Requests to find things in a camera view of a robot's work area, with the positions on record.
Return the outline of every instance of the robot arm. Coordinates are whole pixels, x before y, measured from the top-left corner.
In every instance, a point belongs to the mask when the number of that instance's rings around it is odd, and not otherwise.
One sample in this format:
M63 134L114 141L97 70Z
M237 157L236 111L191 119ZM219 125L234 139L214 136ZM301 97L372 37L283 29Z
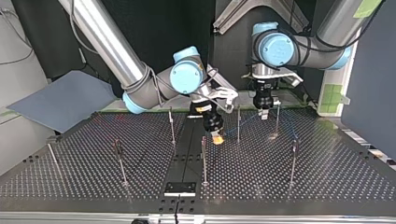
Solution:
M196 47L174 54L175 65L155 75L142 63L100 0L59 0L90 40L98 54L120 81L127 108L139 114L178 94L190 94L197 111L204 115L204 127L221 144L222 118L214 105L217 98L227 99L228 110L236 91L227 88L212 90Z
M256 96L254 105L259 109L273 106L271 89L274 78L285 77L292 86L303 80L285 68L285 65L325 70L342 68L351 55L352 38L371 14L384 1L336 0L314 37L292 35L278 29L277 22L254 25L252 34L252 67Z

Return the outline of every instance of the blue joint cap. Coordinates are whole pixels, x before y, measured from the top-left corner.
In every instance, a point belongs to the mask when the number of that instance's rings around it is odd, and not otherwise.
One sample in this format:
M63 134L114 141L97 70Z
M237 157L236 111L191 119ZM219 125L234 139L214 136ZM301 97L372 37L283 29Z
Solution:
M267 22L257 23L253 26L253 34L252 35L256 35L258 33L262 33L267 30L274 30L276 28L277 28L276 21L267 21Z
M195 46L191 46L189 48L176 52L174 54L175 63L178 63L180 60L190 56L200 56L200 54L198 53L198 49Z
M341 58L339 58L335 64L326 68L325 70L337 70L344 67L347 64L347 61L349 60L351 54L352 54L352 47L348 47L344 49L344 53L343 55L341 55Z
M294 54L291 39L281 33L267 35L259 44L259 56L272 66L281 66L290 61Z
M132 101L126 92L122 95L122 101L125 103L128 110L134 114L141 114L147 110L145 108L140 107L134 101Z
M189 60L177 63L170 75L172 87L182 94L194 92L201 85L203 77L202 66Z

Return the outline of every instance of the yellow object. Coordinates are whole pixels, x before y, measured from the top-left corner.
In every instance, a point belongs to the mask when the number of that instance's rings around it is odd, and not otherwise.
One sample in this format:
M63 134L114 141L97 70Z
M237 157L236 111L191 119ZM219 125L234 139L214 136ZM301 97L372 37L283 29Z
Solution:
M371 16L373 11L378 7L382 0L363 0L356 10L353 18L366 18Z
M213 143L215 145L221 145L224 142L224 138L221 136L213 136Z
M196 107L195 110L196 110L198 113L204 112L204 108L203 108L203 107Z

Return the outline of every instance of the perforated table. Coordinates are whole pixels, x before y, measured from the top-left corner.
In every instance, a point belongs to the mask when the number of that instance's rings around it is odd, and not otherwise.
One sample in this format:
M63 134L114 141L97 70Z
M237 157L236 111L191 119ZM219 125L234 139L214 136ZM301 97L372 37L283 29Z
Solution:
M80 212L250 216L396 217L396 174L310 108L282 109L260 120L223 114L225 143L206 141L208 185L202 185L202 121L174 113L92 115L52 145L0 177L2 212ZM300 140L290 183L295 137ZM122 185L114 139L124 147L130 185ZM167 183L196 184L195 197L164 197Z

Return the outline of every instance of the white wall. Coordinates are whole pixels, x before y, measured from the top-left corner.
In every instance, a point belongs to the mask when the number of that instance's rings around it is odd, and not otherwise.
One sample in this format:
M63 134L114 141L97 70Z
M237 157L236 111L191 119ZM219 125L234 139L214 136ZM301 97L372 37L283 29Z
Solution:
M14 10L10 0L0 7ZM20 22L9 17L24 36ZM30 49L0 17L0 63L25 57ZM53 131L22 116L10 114L6 106L47 86L44 72L34 54L12 64L0 64L0 175L42 148Z

